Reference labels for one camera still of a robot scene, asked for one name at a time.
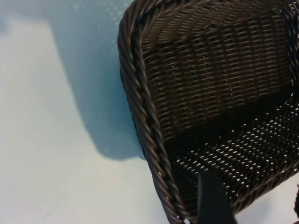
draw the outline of wicker basket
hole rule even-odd
[[[299,1],[136,0],[119,28],[121,78],[172,224],[196,223],[197,176],[233,213],[299,170]]]

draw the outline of brown wicker basket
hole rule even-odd
[[[196,223],[197,176],[233,213],[299,170],[299,1],[135,0],[121,78],[172,224]]]

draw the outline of white table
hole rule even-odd
[[[1,224],[167,223],[119,77],[129,3],[0,1]],[[297,183],[239,223],[294,223]]]

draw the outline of braided rim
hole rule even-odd
[[[185,218],[191,223],[196,220],[186,210],[171,173],[171,164],[164,148],[164,140],[160,132],[156,110],[147,87],[142,38],[149,32],[162,13],[170,11],[174,13],[183,7],[220,1],[223,0],[135,0],[124,13],[119,26],[117,46],[123,86],[133,114],[138,139],[147,158],[157,194],[171,224],[183,224]],[[272,1],[290,2],[290,0]],[[285,12],[290,17],[294,17],[294,11],[291,7]],[[277,184],[284,180],[285,178],[281,178],[274,182]]]

